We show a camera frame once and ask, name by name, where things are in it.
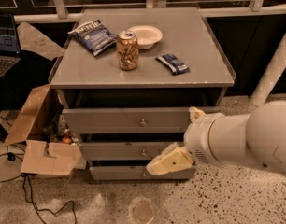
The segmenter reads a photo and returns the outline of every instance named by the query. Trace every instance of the concrete floor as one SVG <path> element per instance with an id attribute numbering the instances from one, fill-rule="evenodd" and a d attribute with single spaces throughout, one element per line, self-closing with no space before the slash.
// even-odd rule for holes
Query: concrete floor
<path id="1" fill-rule="evenodd" d="M 274 99 L 286 99 L 286 94 L 269 97 Z M 250 113 L 255 107 L 248 97 L 237 96 L 224 98 L 221 108 L 224 114 L 234 115 Z M 11 122 L 17 112 L 2 114 Z M 9 151 L 21 153 L 17 147 Z M 0 154 L 5 152 L 0 142 Z M 19 175 L 20 169 L 20 160 L 0 157 L 0 180 Z M 286 177 L 243 167 L 198 164 L 194 177 L 184 182 L 96 183 L 87 171 L 74 170 L 67 177 L 37 175 L 31 183 L 39 209 L 55 212 L 72 200 L 82 224 L 286 224 Z M 22 177 L 0 184 L 1 224 L 41 223 L 25 201 L 22 185 Z M 74 223 L 71 207 L 69 203 L 58 217 L 47 211 L 40 216 L 46 223 Z"/>

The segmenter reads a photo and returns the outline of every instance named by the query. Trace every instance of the snack bag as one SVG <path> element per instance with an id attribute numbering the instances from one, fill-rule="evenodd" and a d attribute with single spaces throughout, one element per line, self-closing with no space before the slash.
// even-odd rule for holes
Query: snack bag
<path id="1" fill-rule="evenodd" d="M 92 52 L 94 56 L 116 43 L 117 38 L 100 20 L 86 22 L 69 34 Z"/>
<path id="2" fill-rule="evenodd" d="M 156 58 L 156 60 L 160 61 L 167 68 L 169 68 L 173 75 L 180 75 L 190 72 L 189 67 L 171 53 L 159 56 Z"/>

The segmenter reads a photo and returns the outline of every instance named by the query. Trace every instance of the soda can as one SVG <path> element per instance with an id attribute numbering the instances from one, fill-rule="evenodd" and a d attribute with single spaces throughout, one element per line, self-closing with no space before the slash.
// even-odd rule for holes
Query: soda can
<path id="1" fill-rule="evenodd" d="M 134 32 L 120 32 L 117 37 L 116 50 L 118 63 L 122 70 L 133 70 L 137 67 L 139 48 Z"/>

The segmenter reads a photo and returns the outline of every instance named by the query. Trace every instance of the gray dresser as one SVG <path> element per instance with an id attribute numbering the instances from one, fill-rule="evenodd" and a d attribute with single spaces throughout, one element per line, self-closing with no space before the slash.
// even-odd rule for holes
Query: gray dresser
<path id="1" fill-rule="evenodd" d="M 182 144 L 189 107 L 216 112 L 235 74 L 196 8 L 86 9 L 79 24 L 99 19 L 117 34 L 136 25 L 163 39 L 141 50 L 139 66 L 122 71 L 115 48 L 94 57 L 75 40 L 51 81 L 78 136 L 94 180 L 188 179 L 191 169 L 150 175 L 145 166 L 169 144 Z M 191 72 L 179 76 L 155 60 L 173 53 Z"/>

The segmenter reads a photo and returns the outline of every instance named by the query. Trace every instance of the open cardboard box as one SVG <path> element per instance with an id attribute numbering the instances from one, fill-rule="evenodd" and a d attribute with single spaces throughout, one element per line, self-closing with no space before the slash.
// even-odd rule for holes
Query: open cardboard box
<path id="1" fill-rule="evenodd" d="M 15 119 L 5 145 L 27 143 L 22 173 L 69 175 L 74 168 L 85 168 L 78 146 L 48 143 L 43 128 L 56 110 L 62 108 L 50 84 L 31 90 L 19 116 Z"/>

